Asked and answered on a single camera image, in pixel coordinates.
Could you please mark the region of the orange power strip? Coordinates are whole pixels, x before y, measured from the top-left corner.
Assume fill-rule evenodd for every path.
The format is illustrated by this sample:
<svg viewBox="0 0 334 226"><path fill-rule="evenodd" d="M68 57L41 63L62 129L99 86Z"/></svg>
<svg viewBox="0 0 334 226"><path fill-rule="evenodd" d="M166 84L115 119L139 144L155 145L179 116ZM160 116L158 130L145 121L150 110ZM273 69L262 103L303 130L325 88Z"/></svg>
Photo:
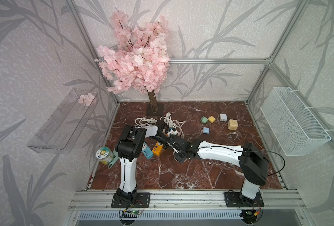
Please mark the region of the orange power strip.
<svg viewBox="0 0 334 226"><path fill-rule="evenodd" d="M162 153L162 150L163 150L163 144L161 144L160 142L157 142L152 152L154 155L160 156L160 154Z"/></svg>

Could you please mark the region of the blue charger plug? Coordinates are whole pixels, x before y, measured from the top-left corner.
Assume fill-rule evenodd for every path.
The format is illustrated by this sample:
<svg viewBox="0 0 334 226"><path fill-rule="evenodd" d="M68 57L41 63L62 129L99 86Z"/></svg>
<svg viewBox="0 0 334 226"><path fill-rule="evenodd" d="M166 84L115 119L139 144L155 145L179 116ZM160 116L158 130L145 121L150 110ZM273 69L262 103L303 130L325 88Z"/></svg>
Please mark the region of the blue charger plug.
<svg viewBox="0 0 334 226"><path fill-rule="evenodd" d="M203 128L203 134L209 134L209 128L207 128L207 127L204 127Z"/></svg>

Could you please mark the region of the teal power strip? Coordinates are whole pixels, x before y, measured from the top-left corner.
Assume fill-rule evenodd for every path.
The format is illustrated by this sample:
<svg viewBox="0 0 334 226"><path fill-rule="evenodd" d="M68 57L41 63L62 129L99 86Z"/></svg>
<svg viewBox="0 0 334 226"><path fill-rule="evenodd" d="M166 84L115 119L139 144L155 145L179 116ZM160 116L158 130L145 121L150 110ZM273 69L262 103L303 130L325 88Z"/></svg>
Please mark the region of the teal power strip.
<svg viewBox="0 0 334 226"><path fill-rule="evenodd" d="M149 146L145 142L143 143L143 146L142 146L142 153L145 155L145 157L148 160L154 156L152 150L149 148Z"/></svg>

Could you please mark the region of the green charger plug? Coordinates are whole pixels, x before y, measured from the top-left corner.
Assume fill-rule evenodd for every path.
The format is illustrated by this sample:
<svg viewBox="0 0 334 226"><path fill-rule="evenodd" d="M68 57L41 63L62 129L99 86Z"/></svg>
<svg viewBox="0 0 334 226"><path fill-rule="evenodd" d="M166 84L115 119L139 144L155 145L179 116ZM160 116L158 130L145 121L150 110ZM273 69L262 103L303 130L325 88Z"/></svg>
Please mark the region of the green charger plug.
<svg viewBox="0 0 334 226"><path fill-rule="evenodd" d="M208 122L208 118L206 118L206 117L203 116L201 118L201 122L204 123L204 124L206 124Z"/></svg>

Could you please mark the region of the yellow charger plug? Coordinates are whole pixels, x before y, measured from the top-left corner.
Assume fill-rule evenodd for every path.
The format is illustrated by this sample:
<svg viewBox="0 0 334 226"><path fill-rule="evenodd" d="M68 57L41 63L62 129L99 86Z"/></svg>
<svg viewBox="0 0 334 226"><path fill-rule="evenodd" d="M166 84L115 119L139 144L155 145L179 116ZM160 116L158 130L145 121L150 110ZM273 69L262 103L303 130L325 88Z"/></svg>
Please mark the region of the yellow charger plug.
<svg viewBox="0 0 334 226"><path fill-rule="evenodd" d="M210 116L210 117L208 118L208 121L211 122L211 123L214 123L214 122L216 121L216 118L213 117L213 116Z"/></svg>

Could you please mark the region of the white charger plug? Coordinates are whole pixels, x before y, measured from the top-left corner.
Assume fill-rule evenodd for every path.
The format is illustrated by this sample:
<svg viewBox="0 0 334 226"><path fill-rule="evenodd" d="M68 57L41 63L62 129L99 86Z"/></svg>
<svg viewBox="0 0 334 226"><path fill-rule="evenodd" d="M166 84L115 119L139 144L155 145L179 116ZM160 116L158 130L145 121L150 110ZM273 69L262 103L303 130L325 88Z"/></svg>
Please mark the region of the white charger plug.
<svg viewBox="0 0 334 226"><path fill-rule="evenodd" d="M221 122L227 122L227 121L228 121L228 117L227 117L226 114L220 114L220 115L219 115L219 120L220 120Z"/></svg>

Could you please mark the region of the beige cube charger plug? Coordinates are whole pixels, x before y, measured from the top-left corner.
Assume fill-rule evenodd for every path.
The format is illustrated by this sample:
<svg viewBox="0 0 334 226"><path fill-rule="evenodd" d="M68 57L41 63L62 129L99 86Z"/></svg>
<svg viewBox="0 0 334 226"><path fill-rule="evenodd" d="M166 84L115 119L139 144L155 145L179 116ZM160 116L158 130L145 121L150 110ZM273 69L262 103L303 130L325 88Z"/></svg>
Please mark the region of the beige cube charger plug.
<svg viewBox="0 0 334 226"><path fill-rule="evenodd" d="M228 121L228 129L235 131L235 130L237 130L237 128L238 128L238 121L230 119Z"/></svg>

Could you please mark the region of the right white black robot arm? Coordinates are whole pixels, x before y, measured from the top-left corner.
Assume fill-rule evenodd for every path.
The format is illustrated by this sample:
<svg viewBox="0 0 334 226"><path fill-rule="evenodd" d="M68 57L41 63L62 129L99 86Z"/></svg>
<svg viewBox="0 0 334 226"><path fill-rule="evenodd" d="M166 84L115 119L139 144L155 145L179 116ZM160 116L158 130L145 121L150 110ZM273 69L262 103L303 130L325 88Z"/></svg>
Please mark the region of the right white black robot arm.
<svg viewBox="0 0 334 226"><path fill-rule="evenodd" d="M225 146L209 143L200 139L189 142L181 137L172 136L168 146L173 148L175 159L184 163L188 159L210 159L226 162L241 168L245 177L240 196L253 200L258 190L266 184L269 160L252 143L242 146Z"/></svg>

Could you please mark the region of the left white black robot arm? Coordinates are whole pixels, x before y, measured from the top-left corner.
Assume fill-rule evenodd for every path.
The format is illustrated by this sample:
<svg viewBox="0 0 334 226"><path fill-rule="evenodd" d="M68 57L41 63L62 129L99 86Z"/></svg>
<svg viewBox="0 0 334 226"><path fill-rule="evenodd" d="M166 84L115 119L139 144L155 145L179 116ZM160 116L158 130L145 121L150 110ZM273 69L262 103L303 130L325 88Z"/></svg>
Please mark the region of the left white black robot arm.
<svg viewBox="0 0 334 226"><path fill-rule="evenodd" d="M174 134L167 136L165 127L166 123L161 120L146 126L126 125L124 127L115 147L121 163L121 183L116 191L117 197L130 201L136 199L136 161L142 152L145 138L150 137L178 152L187 145L187 140L180 136Z"/></svg>

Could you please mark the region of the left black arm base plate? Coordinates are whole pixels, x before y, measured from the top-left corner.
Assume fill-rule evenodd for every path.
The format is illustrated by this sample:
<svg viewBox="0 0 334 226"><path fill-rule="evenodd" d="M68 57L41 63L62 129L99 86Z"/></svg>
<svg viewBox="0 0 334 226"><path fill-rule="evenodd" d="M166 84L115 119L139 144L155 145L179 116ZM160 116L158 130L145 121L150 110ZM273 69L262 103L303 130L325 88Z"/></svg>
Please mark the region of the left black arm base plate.
<svg viewBox="0 0 334 226"><path fill-rule="evenodd" d="M148 208L150 205L151 193L115 193L112 199L111 208Z"/></svg>

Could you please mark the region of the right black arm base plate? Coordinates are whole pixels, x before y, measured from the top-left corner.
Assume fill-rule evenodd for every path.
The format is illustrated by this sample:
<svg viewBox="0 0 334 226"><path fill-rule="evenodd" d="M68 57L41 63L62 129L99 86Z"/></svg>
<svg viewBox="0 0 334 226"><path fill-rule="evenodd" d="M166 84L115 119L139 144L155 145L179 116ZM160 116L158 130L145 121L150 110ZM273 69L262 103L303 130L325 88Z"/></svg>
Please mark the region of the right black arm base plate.
<svg viewBox="0 0 334 226"><path fill-rule="evenodd" d="M262 208L264 202L261 193L258 191L254 199L243 196L240 192L229 190L224 193L226 207L230 208Z"/></svg>

